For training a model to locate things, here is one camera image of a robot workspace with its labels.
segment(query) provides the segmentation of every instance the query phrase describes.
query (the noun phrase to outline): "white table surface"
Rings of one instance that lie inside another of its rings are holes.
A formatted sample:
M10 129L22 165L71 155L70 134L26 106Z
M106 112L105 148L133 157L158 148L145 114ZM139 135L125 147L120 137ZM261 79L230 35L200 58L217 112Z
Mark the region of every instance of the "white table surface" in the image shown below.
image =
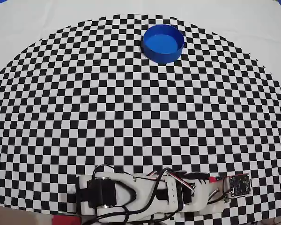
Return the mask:
M281 6L273 0L8 0L0 4L0 71L56 30L124 13L173 16L217 33L251 53L281 85Z

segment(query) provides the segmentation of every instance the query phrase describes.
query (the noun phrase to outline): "blue plastic cup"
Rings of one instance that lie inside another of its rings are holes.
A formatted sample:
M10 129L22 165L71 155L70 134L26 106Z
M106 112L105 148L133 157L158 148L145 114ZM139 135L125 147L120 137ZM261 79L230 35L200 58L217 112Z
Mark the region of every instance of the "blue plastic cup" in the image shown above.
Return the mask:
M142 43L145 56L157 63L176 61L182 52L184 37L173 26L155 25L150 27Z

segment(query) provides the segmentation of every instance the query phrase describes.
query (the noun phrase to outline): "black and white checkerboard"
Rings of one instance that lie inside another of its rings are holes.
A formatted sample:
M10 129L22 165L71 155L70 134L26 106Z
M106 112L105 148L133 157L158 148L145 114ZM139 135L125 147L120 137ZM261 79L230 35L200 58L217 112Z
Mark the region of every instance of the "black and white checkerboard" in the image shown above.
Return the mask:
M141 36L170 24L181 58L157 64ZM0 72L0 205L75 212L75 177L107 163L251 173L252 196L176 223L281 215L281 87L250 54L192 24L148 15L85 21L41 39Z

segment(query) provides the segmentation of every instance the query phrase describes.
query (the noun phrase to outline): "circuit board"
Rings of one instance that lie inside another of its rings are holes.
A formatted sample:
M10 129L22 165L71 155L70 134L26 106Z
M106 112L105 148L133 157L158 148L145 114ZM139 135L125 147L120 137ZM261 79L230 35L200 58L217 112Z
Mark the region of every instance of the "circuit board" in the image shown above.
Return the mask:
M241 174L229 177L231 196L239 197L251 193L249 174Z

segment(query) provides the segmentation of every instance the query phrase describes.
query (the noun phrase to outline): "red object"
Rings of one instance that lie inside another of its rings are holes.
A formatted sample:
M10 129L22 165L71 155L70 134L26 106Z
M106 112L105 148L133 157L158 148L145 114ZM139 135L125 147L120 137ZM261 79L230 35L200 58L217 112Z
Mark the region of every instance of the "red object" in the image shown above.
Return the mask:
M79 217L54 215L52 225L81 225L81 222Z
M209 177L209 182L210 183L217 182L217 179L215 177Z

